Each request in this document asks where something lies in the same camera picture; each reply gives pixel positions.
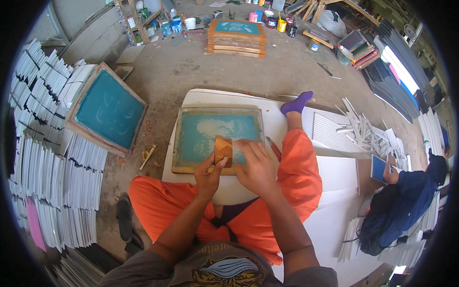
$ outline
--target pink paint can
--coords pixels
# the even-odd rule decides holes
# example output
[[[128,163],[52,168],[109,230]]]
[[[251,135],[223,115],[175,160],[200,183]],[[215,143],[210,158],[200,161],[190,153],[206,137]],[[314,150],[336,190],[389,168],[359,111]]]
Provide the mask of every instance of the pink paint can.
[[[252,12],[249,14],[249,21],[250,22],[257,22],[258,20],[258,14],[255,12]]]

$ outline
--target black strap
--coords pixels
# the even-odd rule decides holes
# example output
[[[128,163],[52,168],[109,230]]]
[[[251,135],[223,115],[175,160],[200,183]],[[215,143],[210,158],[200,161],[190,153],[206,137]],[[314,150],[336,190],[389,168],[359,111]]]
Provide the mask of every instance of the black strap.
[[[226,225],[226,223],[222,222],[221,218],[214,217],[210,220],[210,223],[212,223],[217,228],[220,228],[221,226],[226,226],[226,228],[228,228],[229,241],[232,243],[238,243],[236,234],[234,234],[234,232],[231,230],[229,226]]]

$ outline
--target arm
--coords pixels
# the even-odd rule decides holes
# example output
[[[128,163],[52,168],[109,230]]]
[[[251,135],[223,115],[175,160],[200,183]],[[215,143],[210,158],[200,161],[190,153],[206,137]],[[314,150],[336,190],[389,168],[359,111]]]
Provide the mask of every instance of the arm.
[[[268,207],[274,237],[284,256],[284,277],[308,267],[320,266],[308,233],[298,215],[287,202],[275,182],[274,164],[260,142],[234,141],[244,153],[247,171],[236,164],[239,182],[248,190],[259,195]]]
[[[386,167],[384,168],[384,173],[382,175],[382,178],[388,183],[388,184],[397,184],[398,182],[398,172],[395,168],[390,166],[392,173],[389,173],[389,163],[386,163]]]
[[[214,154],[212,153],[195,169],[198,186],[195,198],[161,233],[158,240],[149,249],[163,256],[171,266],[175,265],[190,247],[204,211],[217,191],[220,173],[228,158],[220,161],[212,173],[208,173],[207,170],[211,167],[213,160]]]

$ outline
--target yellow paint can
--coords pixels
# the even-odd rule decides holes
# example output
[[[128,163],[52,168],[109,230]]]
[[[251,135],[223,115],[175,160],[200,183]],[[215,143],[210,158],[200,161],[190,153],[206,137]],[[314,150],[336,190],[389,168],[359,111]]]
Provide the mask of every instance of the yellow paint can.
[[[277,21],[277,31],[285,32],[285,27],[287,26],[287,22],[284,20]]]

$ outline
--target hand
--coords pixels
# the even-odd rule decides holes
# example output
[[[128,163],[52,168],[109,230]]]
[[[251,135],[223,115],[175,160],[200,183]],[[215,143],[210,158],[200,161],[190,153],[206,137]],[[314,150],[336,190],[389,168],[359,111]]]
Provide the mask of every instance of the hand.
[[[195,179],[198,191],[196,197],[211,200],[213,195],[218,189],[220,183],[220,173],[223,167],[226,165],[228,158],[225,157],[223,160],[218,162],[211,173],[207,172],[213,165],[215,154],[212,154],[205,158],[202,163],[195,168]]]
[[[263,199],[280,191],[274,163],[261,142],[242,139],[233,145],[242,151],[247,161],[247,171],[239,162],[235,167],[237,179],[245,188]]]

